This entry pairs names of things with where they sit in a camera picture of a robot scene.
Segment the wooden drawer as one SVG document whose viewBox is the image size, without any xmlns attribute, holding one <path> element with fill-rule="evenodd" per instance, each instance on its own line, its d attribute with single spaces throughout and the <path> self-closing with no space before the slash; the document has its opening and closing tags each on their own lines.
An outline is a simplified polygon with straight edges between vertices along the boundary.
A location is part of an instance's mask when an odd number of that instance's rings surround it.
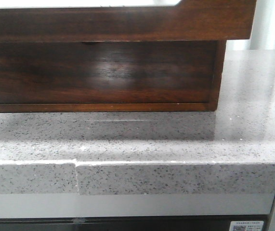
<svg viewBox="0 0 275 231">
<path fill-rule="evenodd" d="M 0 42 L 248 39 L 256 1 L 183 0 L 164 7 L 0 9 Z"/>
</svg>

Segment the white drawer handle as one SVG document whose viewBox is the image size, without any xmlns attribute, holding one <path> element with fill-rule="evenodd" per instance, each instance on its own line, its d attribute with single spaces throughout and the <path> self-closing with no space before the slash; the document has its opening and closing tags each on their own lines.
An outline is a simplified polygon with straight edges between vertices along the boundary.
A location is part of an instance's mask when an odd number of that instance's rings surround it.
<svg viewBox="0 0 275 231">
<path fill-rule="evenodd" d="M 0 9 L 175 6 L 179 0 L 0 0 Z"/>
</svg>

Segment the dark wooden drawer cabinet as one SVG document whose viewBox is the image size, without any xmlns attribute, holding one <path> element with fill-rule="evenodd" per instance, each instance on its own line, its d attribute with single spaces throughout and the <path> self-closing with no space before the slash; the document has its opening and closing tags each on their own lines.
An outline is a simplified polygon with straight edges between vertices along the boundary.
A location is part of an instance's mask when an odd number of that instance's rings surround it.
<svg viewBox="0 0 275 231">
<path fill-rule="evenodd" d="M 226 42 L 0 43 L 0 113 L 215 111 Z"/>
</svg>

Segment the black appliance under counter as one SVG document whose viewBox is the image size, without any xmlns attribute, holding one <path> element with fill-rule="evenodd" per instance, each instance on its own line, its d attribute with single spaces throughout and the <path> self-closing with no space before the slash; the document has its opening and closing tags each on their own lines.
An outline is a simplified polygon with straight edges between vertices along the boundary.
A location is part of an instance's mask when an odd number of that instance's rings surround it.
<svg viewBox="0 0 275 231">
<path fill-rule="evenodd" d="M 0 218 L 0 231 L 228 231 L 231 221 L 264 221 L 267 215 Z"/>
</svg>

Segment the white label sticker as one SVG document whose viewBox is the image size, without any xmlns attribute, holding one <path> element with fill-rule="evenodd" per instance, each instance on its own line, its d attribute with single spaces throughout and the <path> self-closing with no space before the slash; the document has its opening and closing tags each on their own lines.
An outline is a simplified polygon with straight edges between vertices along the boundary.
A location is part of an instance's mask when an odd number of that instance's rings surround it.
<svg viewBox="0 0 275 231">
<path fill-rule="evenodd" d="M 264 221 L 231 221 L 229 231 L 262 231 Z"/>
</svg>

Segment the white pleated curtain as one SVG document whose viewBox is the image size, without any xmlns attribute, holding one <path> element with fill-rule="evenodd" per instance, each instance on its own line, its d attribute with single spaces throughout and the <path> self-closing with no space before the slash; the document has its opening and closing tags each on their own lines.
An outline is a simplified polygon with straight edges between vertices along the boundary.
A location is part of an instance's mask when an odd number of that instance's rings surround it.
<svg viewBox="0 0 275 231">
<path fill-rule="evenodd" d="M 258 0 L 250 39 L 230 40 L 227 50 L 275 50 L 275 0 Z"/>
</svg>

